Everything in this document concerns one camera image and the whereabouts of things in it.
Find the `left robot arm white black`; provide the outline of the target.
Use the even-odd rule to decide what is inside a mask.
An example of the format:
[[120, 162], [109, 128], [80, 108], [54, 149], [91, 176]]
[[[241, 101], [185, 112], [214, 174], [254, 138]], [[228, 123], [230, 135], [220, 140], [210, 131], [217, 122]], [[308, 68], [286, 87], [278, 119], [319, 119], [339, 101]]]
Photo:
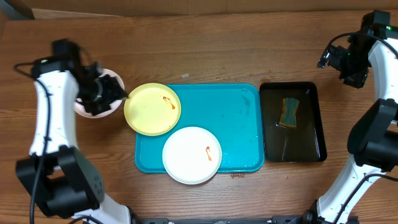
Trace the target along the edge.
[[75, 130], [75, 99], [92, 68], [72, 60], [43, 58], [30, 63], [28, 74], [37, 93], [37, 118], [29, 158], [16, 163], [16, 175], [34, 208], [47, 216], [86, 223], [136, 223], [131, 209], [106, 194], [97, 168], [79, 151]]

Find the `green yellow sponge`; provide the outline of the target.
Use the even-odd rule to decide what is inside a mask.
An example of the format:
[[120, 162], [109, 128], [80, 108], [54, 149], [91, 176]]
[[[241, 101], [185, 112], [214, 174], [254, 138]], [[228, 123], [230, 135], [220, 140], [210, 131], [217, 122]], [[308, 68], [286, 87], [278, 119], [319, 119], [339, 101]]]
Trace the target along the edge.
[[297, 109], [299, 100], [296, 98], [283, 98], [282, 109], [278, 125], [286, 128], [297, 127]]

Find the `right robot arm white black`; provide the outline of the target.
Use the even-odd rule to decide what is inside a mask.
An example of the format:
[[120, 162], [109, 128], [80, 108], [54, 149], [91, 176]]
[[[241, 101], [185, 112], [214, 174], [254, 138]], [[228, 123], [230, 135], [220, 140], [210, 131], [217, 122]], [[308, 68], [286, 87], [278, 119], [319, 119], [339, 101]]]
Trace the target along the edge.
[[358, 223], [350, 215], [378, 179], [397, 166], [397, 35], [350, 32], [349, 47], [326, 46], [318, 61], [340, 71], [345, 84], [361, 88], [372, 68], [375, 103], [353, 126], [347, 142], [349, 158], [332, 186], [292, 223]]

